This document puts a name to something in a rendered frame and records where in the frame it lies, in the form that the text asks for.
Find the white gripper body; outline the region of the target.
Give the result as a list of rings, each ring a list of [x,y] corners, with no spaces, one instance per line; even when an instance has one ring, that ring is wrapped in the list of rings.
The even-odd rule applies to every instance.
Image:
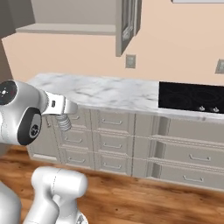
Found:
[[[64,113],[67,115],[76,114],[78,110],[78,104],[70,101],[68,99],[65,99],[65,105],[64,105]]]

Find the grey glass cabinet door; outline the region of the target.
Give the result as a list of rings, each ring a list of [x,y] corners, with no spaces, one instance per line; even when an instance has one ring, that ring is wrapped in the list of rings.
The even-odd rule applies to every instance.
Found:
[[[115,12],[115,56],[121,57],[140,30],[142,0],[116,0]]]

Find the grey extractor hood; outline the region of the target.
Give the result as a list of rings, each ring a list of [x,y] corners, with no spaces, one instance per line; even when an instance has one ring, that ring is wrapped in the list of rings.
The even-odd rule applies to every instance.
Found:
[[[173,4],[224,4],[224,0],[171,0]]]

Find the grey wall socket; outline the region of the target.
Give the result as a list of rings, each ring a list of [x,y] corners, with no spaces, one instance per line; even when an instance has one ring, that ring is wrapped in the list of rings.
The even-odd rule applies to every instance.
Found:
[[[224,59],[219,59],[215,69],[217,74],[224,74]]]
[[[127,54],[125,60],[125,67],[126,68],[135,68],[136,67],[136,55]]]

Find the tall dark grey cabinet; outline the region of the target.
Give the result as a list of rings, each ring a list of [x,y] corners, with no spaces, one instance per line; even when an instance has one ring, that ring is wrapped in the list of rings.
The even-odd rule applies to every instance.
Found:
[[[32,0],[0,0],[0,82],[12,79],[3,38],[34,22]]]

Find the wide grey drawer front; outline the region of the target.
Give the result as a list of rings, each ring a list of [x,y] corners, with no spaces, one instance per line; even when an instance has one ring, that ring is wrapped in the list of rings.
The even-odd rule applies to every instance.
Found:
[[[162,117],[159,121],[158,134],[168,137],[224,143],[224,124]]]
[[[210,157],[211,161],[204,162],[191,160],[189,158],[189,154],[193,154],[196,158]],[[206,147],[190,146],[187,144],[156,141],[155,158],[162,158],[188,164],[224,168],[224,150],[214,150]]]
[[[183,175],[191,179],[203,178],[204,182],[185,181]],[[209,171],[197,171],[188,168],[174,167],[166,164],[154,164],[151,176],[153,178],[178,182],[181,184],[212,187],[224,190],[224,174]]]

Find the black hob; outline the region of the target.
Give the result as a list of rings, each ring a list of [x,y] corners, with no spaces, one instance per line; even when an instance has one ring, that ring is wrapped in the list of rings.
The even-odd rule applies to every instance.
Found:
[[[163,109],[224,114],[224,87],[160,81],[158,106]]]

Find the grey wall cabinet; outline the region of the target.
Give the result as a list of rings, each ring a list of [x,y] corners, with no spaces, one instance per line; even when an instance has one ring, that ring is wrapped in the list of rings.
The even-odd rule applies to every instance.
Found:
[[[17,32],[116,34],[116,0],[31,0],[34,19]]]

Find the grey base cabinet door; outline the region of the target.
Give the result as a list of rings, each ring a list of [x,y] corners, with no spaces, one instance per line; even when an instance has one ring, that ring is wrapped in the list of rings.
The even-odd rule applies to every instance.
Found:
[[[59,164],[60,154],[57,148],[56,140],[54,138],[53,126],[48,128],[46,125],[46,117],[42,117],[41,131],[36,140],[27,146],[28,154],[31,159],[46,161],[50,163]]]

